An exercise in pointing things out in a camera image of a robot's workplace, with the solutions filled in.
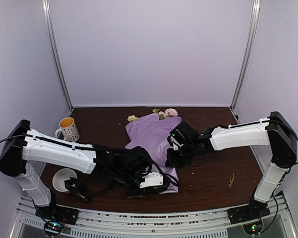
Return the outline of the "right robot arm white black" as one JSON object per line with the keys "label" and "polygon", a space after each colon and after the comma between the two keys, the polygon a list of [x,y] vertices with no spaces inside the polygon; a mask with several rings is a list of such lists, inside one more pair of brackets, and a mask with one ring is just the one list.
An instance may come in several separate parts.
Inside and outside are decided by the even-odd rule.
{"label": "right robot arm white black", "polygon": [[255,219],[261,214],[286,173],[297,162],[298,136],[278,111],[268,117],[240,124],[217,125],[198,132],[182,121],[169,134],[165,165],[179,168],[196,156],[232,148],[269,147],[271,161],[253,191],[245,215]]}

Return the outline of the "purple pink wrapping paper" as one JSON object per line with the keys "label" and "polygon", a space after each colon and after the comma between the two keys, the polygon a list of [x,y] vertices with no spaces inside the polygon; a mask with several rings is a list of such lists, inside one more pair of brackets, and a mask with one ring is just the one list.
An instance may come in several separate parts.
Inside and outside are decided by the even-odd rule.
{"label": "purple pink wrapping paper", "polygon": [[160,120],[158,115],[154,113],[138,118],[125,127],[130,139],[125,148],[132,149],[140,146],[146,149],[164,173],[178,179],[176,169],[166,167],[165,162],[167,149],[171,147],[167,138],[170,132],[181,122],[181,117],[175,116]]}

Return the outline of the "pink rose flower stem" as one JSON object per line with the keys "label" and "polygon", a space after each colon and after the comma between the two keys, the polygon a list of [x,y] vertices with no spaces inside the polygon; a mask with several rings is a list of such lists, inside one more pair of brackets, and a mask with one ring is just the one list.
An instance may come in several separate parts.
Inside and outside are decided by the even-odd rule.
{"label": "pink rose flower stem", "polygon": [[154,108],[152,112],[157,114],[159,120],[178,116],[178,111],[174,108],[168,108],[168,109],[165,109],[164,111]]}

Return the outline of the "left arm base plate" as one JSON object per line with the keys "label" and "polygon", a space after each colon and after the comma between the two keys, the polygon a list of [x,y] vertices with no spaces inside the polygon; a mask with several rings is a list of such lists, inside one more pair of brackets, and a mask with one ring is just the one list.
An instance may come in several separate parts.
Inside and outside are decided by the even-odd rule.
{"label": "left arm base plate", "polygon": [[52,207],[35,207],[35,215],[43,221],[55,221],[62,224],[75,225],[79,211],[73,208],[62,206]]}

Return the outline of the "cream rose flower stem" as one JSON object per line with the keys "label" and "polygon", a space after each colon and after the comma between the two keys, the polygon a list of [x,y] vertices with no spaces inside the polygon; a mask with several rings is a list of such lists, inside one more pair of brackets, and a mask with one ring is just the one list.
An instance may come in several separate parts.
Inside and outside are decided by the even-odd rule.
{"label": "cream rose flower stem", "polygon": [[130,116],[127,117],[127,121],[128,121],[128,122],[132,122],[132,121],[135,121],[135,120],[137,120],[137,119],[138,119],[138,117],[135,116],[135,115],[130,115]]}

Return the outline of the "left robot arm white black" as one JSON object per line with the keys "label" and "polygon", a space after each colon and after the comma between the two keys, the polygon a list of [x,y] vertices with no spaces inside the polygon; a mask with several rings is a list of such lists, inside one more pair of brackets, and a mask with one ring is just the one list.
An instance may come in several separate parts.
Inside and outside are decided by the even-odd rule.
{"label": "left robot arm white black", "polygon": [[30,127],[30,121],[26,119],[21,120],[7,138],[0,140],[1,143],[4,146],[0,155],[0,171],[14,177],[50,220],[60,218],[61,208],[56,205],[53,192],[31,166],[32,161],[117,181],[127,188],[130,197],[142,197],[146,192],[161,193],[171,184],[168,175],[140,146],[119,149],[67,142],[39,133]]}

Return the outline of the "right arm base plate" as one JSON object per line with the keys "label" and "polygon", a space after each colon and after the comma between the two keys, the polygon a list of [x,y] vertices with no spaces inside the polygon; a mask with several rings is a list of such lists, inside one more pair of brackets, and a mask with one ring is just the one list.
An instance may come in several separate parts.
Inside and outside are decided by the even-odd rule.
{"label": "right arm base plate", "polygon": [[230,208],[227,212],[231,224],[245,223],[271,214],[268,207],[259,208],[250,205]]}

